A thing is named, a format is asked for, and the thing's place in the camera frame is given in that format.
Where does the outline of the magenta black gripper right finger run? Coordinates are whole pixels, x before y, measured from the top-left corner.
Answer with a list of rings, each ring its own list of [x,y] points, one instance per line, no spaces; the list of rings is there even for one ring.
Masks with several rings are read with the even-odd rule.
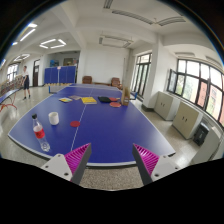
[[[143,185],[148,185],[180,170],[180,167],[168,155],[158,156],[140,145],[133,144],[132,154]]]

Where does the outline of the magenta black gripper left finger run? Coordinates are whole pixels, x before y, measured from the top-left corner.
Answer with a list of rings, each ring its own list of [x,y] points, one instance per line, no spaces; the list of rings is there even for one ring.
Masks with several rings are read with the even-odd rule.
[[[42,169],[79,185],[91,153],[91,144],[87,143],[65,155],[56,154]]]

